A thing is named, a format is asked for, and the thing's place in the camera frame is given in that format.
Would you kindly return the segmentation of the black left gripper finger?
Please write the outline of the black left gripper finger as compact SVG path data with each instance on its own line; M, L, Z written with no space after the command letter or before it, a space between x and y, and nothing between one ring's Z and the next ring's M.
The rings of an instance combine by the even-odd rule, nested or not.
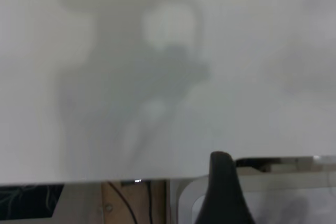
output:
M236 164L225 152L210 155L208 188L196 223L254 223L237 174Z

